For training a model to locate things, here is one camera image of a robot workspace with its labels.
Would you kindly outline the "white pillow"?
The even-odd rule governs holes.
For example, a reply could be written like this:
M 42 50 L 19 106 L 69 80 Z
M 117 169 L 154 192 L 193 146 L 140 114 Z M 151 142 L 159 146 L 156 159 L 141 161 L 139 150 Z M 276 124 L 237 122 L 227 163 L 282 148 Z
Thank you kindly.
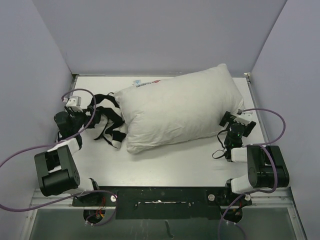
M 226 64 L 154 80 L 114 93 L 131 154 L 218 134 L 224 114 L 244 108 L 244 99 Z

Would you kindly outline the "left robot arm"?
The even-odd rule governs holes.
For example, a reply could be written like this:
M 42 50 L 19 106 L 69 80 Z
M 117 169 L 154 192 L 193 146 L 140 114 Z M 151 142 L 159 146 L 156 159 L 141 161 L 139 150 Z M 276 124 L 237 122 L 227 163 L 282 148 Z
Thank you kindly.
M 34 156 L 37 179 L 41 193 L 46 196 L 60 194 L 84 194 L 84 200 L 95 206 L 100 203 L 102 193 L 92 178 L 84 178 L 76 167 L 73 155 L 82 149 L 83 140 L 78 132 L 89 121 L 85 110 L 66 106 L 65 111 L 53 117 L 60 143 Z

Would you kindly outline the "black white striped pillowcase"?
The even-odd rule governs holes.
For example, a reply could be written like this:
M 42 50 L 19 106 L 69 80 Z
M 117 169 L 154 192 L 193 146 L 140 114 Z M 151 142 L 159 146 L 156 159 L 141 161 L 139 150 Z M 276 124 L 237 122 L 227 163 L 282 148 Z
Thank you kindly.
M 128 131 L 113 92 L 96 94 L 87 106 L 85 114 L 88 120 L 94 115 L 86 129 L 93 140 L 105 140 L 112 147 L 121 148 Z

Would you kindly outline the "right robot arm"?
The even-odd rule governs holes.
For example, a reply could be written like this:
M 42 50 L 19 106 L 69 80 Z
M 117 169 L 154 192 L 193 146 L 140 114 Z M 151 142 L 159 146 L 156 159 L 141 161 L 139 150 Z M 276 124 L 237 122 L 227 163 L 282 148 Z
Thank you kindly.
M 289 171 L 279 146 L 268 142 L 243 145 L 243 137 L 248 137 L 257 125 L 252 116 L 251 109 L 236 114 L 227 111 L 219 123 L 224 128 L 217 135 L 223 150 L 221 157 L 247 165 L 247 173 L 230 179 L 230 187 L 222 192 L 223 200 L 230 205 L 239 201 L 241 194 L 272 193 L 290 185 Z

